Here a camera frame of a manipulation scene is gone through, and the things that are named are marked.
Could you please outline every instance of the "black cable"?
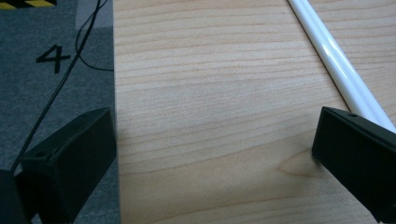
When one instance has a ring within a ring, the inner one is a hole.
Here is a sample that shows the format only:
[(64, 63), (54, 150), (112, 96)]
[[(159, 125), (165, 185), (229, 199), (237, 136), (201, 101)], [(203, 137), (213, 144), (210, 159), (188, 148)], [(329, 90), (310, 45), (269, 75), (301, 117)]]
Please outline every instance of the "black cable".
[(44, 107), (43, 111), (41, 112), (40, 117), (35, 122), (35, 126), (30, 131), (28, 137), (26, 138), (26, 140), (25, 140), (25, 142), (23, 144), (23, 147), (22, 147), (22, 149), (20, 151), (20, 154), (18, 155), (17, 159), (12, 164), (12, 166), (11, 166), (11, 172), (12, 173), (15, 173), (15, 170), (17, 169), (18, 164), (20, 163), (21, 156), (25, 153), (26, 149), (29, 147), (29, 144), (32, 141), (33, 136), (35, 135), (35, 132), (37, 131), (38, 126), (40, 125), (41, 121), (43, 121), (44, 117), (47, 115), (48, 111), (50, 110), (50, 106), (52, 105), (52, 103), (55, 100), (55, 98), (58, 95), (58, 93), (61, 91), (61, 88), (64, 86), (64, 83), (66, 82), (66, 80), (69, 77), (71, 71), (73, 70), (73, 67), (76, 64), (79, 55), (81, 54), (82, 50), (84, 49), (85, 43), (87, 42), (88, 36), (90, 35), (91, 29), (93, 27), (93, 24), (95, 23), (96, 15), (97, 15), (97, 13), (98, 13), (98, 11), (100, 9), (99, 8), (100, 1), (101, 0), (98, 0), (97, 5), (96, 5), (96, 9), (92, 13), (92, 20), (91, 20), (90, 27), (88, 28), (87, 33), (84, 35), (84, 38), (81, 41), (81, 45), (78, 48), (76, 56), (73, 58), (73, 61), (70, 63), (69, 67), (67, 68), (66, 73), (64, 73), (64, 77), (62, 78), (62, 80), (59, 83), (58, 87), (56, 88), (55, 92), (49, 98), (49, 101), (47, 102), (46, 107)]
[[(99, 8), (102, 8), (105, 4), (107, 3), (107, 0), (101, 5), (99, 6)], [(76, 37), (76, 43), (75, 43), (75, 48), (76, 51), (78, 49), (78, 39), (79, 39), (79, 35), (81, 34), (82, 29), (87, 25), (88, 21), (92, 18), (93, 13), (91, 14), (91, 16), (84, 22), (84, 24), (82, 24), (82, 26), (79, 28), (78, 30), (78, 34)], [(83, 58), (82, 55), (79, 55), (79, 58), (81, 59), (81, 61), (88, 67), (95, 69), (95, 70), (99, 70), (99, 71), (106, 71), (106, 72), (114, 72), (114, 69), (108, 69), (108, 68), (100, 68), (100, 67), (95, 67), (93, 65), (88, 64)]]

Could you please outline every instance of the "black printed number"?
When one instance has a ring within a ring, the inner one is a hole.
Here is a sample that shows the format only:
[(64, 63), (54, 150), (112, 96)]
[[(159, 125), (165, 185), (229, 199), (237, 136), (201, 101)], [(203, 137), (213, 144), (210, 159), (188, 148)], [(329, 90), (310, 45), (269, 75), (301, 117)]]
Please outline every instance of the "black printed number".
[[(49, 57), (49, 55), (55, 51), (55, 57)], [(58, 74), (59, 70), (61, 69), (61, 60), (66, 60), (69, 59), (70, 55), (64, 55), (62, 56), (62, 47), (54, 45), (52, 48), (47, 50), (43, 55), (38, 57), (35, 62), (36, 63), (49, 63), (49, 62), (55, 62), (55, 68), (54, 68), (54, 73)]]

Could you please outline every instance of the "white plastic rod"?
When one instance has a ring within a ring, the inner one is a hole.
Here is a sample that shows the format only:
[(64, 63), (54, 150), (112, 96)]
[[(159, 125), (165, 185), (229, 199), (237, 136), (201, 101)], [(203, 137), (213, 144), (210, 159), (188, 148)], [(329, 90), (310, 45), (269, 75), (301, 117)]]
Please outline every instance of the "white plastic rod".
[(387, 114), (361, 80), (358, 72), (353, 68), (309, 2), (307, 0), (289, 0), (289, 3), (350, 110), (396, 133)]

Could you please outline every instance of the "hazard tape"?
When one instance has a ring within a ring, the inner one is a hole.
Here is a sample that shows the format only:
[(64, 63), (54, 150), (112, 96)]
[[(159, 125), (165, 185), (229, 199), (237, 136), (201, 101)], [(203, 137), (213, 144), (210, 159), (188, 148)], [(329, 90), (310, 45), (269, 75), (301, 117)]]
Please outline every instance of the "hazard tape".
[(0, 0), (0, 9), (53, 6), (56, 6), (56, 0)]

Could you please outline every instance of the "wooden table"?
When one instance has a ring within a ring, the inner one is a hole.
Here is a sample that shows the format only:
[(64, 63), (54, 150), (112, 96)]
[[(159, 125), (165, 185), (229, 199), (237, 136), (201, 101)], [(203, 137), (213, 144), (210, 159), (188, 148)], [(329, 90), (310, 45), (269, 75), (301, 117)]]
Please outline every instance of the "wooden table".
[[(396, 123), (396, 2), (311, 4)], [(116, 0), (123, 223), (375, 223), (310, 156), (347, 109), (286, 0)]]

